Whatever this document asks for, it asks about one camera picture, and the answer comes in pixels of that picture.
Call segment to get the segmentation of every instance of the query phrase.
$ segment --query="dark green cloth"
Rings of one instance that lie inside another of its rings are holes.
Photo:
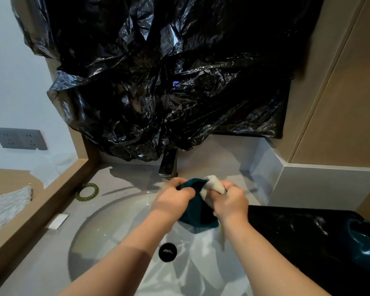
[[[194,227],[209,227],[213,229],[219,226],[218,219],[213,214],[214,211],[200,195],[200,190],[206,183],[207,180],[205,179],[190,179],[177,187],[177,190],[192,187],[196,191],[196,196],[189,201],[188,207],[179,221]]]

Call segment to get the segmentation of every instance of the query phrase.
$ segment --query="right hand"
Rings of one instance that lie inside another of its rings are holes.
[[[248,199],[245,197],[244,190],[229,181],[221,181],[221,183],[227,190],[225,195],[213,190],[207,193],[207,196],[212,199],[214,212],[221,224],[225,225],[231,220],[248,222]]]

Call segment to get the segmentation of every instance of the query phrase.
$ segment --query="wall socket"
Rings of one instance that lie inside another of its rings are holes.
[[[3,148],[47,150],[40,130],[0,128]]]

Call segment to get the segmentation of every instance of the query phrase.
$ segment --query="sink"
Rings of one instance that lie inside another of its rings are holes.
[[[144,191],[115,200],[96,211],[80,227],[69,251],[73,281],[96,264],[147,217],[157,191]],[[171,262],[159,248],[173,244]],[[230,243],[222,245],[221,229],[196,229],[177,222],[165,235],[136,292],[137,296],[245,296],[250,285]]]

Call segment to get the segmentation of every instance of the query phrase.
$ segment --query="white wall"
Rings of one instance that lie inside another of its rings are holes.
[[[48,99],[52,84],[43,57],[24,44],[10,0],[0,0],[0,127],[41,130],[47,151],[3,149],[0,168],[31,170],[41,157],[75,153],[65,122]]]

